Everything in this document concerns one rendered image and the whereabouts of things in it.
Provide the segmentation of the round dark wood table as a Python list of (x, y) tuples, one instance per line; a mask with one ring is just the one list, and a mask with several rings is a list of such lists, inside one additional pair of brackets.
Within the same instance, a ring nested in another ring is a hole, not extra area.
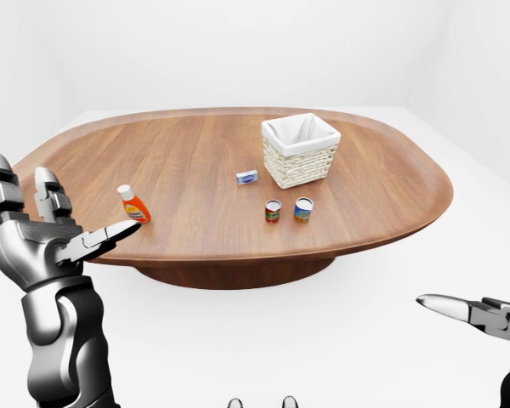
[[(74, 219), (96, 230), (126, 217), (117, 187), (128, 184), (149, 223), (99, 258), (177, 286), (240, 289), (295, 281), (334, 258), (416, 233), (451, 204), (452, 184), (399, 130), (364, 117), (322, 110), (342, 137), (328, 175), (288, 190), (264, 167), (261, 123), (290, 108), (200, 108), (136, 113), (60, 133), (14, 170), (25, 210), (36, 217), (36, 167), (53, 171)], [(238, 185), (235, 175), (258, 171)], [(295, 201), (314, 203), (294, 220)], [(265, 203), (281, 202), (277, 223)]]

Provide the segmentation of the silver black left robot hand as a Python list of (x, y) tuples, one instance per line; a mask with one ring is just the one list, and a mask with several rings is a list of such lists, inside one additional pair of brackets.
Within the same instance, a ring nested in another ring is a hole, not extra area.
[(84, 261), (114, 249), (141, 228), (141, 223), (125, 220), (85, 231), (71, 217), (71, 201), (56, 175), (37, 167), (34, 179), (40, 221), (24, 213), (19, 179), (0, 154), (0, 270), (25, 292), (81, 275)]

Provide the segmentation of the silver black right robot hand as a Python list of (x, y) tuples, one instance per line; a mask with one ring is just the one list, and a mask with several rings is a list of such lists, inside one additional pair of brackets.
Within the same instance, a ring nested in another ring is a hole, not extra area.
[(490, 297), (480, 301), (423, 294), (416, 301), (440, 315), (468, 323), (483, 333), (510, 341), (510, 303)]

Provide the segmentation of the blue yellow labelled tin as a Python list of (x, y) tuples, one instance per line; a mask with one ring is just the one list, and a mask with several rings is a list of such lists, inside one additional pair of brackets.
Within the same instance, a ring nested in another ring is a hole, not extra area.
[(313, 211), (314, 203), (308, 197), (299, 197), (295, 201), (294, 220), (299, 223), (307, 223)]

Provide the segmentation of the orange bottle with white cap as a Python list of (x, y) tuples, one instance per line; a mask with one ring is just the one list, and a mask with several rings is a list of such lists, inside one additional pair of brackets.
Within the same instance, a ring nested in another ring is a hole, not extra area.
[(122, 199), (125, 212), (131, 219), (142, 224), (150, 222), (151, 216), (149, 210), (141, 199), (134, 194), (130, 185), (122, 184), (117, 187), (116, 191)]

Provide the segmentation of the white lined wicker basket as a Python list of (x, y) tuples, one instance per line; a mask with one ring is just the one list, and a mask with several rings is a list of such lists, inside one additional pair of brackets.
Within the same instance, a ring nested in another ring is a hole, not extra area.
[(261, 123), (263, 164), (283, 190), (327, 176), (341, 133), (313, 113)]

